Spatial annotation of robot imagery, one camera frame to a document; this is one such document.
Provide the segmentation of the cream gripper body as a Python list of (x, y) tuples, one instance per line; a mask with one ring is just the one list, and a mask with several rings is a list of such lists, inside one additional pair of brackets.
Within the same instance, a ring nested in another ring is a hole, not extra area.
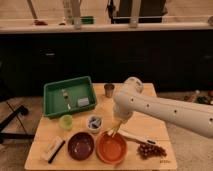
[(123, 109), (114, 107), (114, 118), (118, 121), (120, 121), (122, 124), (125, 124), (133, 115), (132, 111), (125, 111)]

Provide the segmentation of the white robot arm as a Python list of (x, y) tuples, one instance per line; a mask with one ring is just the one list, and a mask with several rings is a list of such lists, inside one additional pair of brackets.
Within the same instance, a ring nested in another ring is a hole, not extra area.
[(136, 111), (213, 138), (213, 106), (147, 96), (142, 91), (140, 79), (126, 79), (113, 95), (114, 115), (126, 122)]

